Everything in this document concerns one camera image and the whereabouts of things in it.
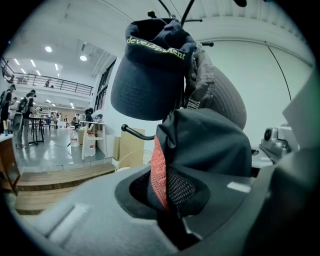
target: concrete floor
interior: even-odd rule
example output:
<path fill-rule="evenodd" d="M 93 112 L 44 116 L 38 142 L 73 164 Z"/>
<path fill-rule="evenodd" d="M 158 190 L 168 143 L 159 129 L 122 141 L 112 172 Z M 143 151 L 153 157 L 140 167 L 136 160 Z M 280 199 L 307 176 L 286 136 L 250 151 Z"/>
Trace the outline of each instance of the concrete floor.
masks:
<path fill-rule="evenodd" d="M 40 142 L 38 145 L 30 144 L 28 148 L 14 147 L 18 166 L 63 166 L 104 159 L 105 154 L 96 147 L 95 155 L 85 157 L 83 161 L 81 159 L 82 147 L 67 147 L 70 142 L 70 133 L 70 129 L 52 129 L 51 133 L 49 130 L 44 132 L 45 142 Z M 29 134 L 29 141 L 32 141 L 31 134 Z"/>

